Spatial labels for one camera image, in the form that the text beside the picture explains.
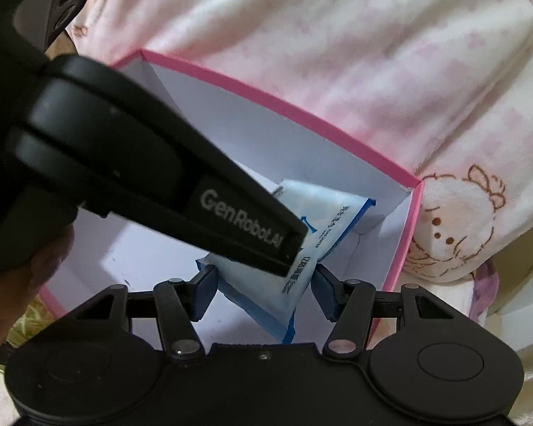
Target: black robotic gripper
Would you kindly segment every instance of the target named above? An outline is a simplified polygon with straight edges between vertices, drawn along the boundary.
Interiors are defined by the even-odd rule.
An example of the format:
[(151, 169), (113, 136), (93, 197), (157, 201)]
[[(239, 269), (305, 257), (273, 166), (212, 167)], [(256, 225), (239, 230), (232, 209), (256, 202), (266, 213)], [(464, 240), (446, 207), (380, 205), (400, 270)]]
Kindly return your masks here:
[[(523, 383), (515, 352), (422, 287), (377, 292), (319, 265), (311, 288), (335, 321), (314, 344), (224, 345), (205, 353), (190, 321), (217, 271), (153, 292), (113, 285), (14, 352), (6, 386), (27, 425), (511, 425)], [(131, 333), (155, 318), (162, 351)], [(374, 318), (397, 332), (366, 350)]]

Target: screw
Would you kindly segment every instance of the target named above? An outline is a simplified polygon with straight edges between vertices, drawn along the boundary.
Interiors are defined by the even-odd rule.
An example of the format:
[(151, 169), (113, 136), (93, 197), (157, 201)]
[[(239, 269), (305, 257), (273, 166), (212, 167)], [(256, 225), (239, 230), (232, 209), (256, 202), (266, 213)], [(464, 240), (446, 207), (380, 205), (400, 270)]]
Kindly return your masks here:
[(328, 344), (328, 349), (336, 354), (351, 354), (357, 345), (350, 340), (334, 340)]
[(195, 354), (199, 348), (199, 343), (194, 340), (179, 340), (172, 344), (172, 351), (177, 357)]

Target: pink box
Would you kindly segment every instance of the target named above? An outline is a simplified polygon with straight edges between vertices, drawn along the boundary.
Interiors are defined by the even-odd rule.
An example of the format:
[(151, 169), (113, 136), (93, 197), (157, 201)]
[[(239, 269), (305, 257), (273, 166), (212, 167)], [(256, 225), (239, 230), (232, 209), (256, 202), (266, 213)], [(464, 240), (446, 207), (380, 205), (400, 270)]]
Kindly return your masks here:
[[(222, 74), (144, 50), (115, 68), (180, 112), (268, 189), (296, 179), (375, 199), (377, 205), (323, 263), (341, 279), (393, 290), (421, 204), (417, 177), (322, 119)], [(75, 231), (70, 257), (48, 284), (47, 300), (65, 309), (112, 283), (138, 291), (170, 277), (191, 278), (195, 259), (206, 253), (116, 216), (102, 220), (81, 212)], [(310, 290), (295, 324), (297, 343), (320, 344), (333, 326)], [(273, 343), (221, 293), (195, 326), (206, 346)], [(152, 330), (140, 333), (150, 340)]]

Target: blue and white package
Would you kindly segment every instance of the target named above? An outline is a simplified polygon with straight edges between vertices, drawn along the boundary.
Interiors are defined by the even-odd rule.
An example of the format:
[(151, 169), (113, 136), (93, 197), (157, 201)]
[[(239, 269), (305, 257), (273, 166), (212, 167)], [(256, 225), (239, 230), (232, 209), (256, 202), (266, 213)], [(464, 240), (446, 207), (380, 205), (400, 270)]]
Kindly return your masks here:
[(210, 253), (198, 267), (214, 264), (219, 290), (245, 310), (261, 327), (282, 343), (294, 338), (294, 310), (304, 294), (314, 267), (345, 237), (375, 201), (293, 180), (274, 191), (309, 232), (286, 277), (278, 277)]

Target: cartoon character print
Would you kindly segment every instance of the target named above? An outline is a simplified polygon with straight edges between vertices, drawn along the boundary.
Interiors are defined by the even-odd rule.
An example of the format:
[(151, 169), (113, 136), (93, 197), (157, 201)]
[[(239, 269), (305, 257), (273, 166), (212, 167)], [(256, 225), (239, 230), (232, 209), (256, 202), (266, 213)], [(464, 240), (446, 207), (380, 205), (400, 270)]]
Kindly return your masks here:
[(478, 165), (464, 178), (430, 174), (404, 269), (433, 282), (470, 273), (466, 267), (492, 240), (505, 185)]

